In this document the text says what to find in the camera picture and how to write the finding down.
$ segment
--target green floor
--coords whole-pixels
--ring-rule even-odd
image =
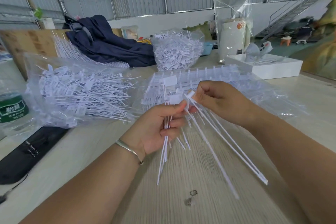
[[[306,47],[309,47],[309,46],[312,46],[314,45],[315,43],[307,43],[307,44],[298,44],[296,45],[295,43],[291,43],[289,46],[287,45],[282,45],[280,46],[280,39],[271,39],[270,42],[271,42],[271,45],[273,47],[273,50],[271,50],[270,54],[274,54],[274,55],[278,55],[278,56],[287,56],[287,57],[290,57],[290,55],[294,52],[297,52],[299,50],[302,50]],[[262,41],[261,39],[257,39],[255,41],[255,44],[257,46],[260,46],[263,42],[265,41]]]

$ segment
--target person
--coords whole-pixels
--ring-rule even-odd
[[[247,129],[261,143],[312,223],[336,223],[336,154],[249,101],[225,82],[199,83],[196,102]],[[134,153],[113,144],[21,222],[109,223],[128,190],[139,159],[179,135],[186,102],[145,112],[120,138]],[[164,129],[164,117],[173,116]]]

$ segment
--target stool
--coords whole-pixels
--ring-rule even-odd
[[[282,37],[281,38],[281,42],[280,42],[280,46],[283,44],[283,43],[286,43],[287,46],[289,46],[291,44],[291,37],[290,36],[285,36],[285,37]]]

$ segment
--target dark blue cloth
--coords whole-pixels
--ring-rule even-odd
[[[83,30],[68,31],[71,43],[92,60],[97,62],[123,61],[131,67],[155,65],[153,46],[124,39],[115,35],[103,15],[82,18],[77,21],[91,33],[93,41]]]

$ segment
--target bracelet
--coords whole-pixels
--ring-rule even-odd
[[[140,165],[142,165],[144,163],[144,161],[139,158],[138,154],[136,154],[135,151],[133,151],[125,142],[123,142],[120,139],[118,139],[115,143],[117,145],[125,148],[126,150],[129,150],[130,152],[134,153],[138,157],[138,159],[140,161],[140,163],[139,163]]]

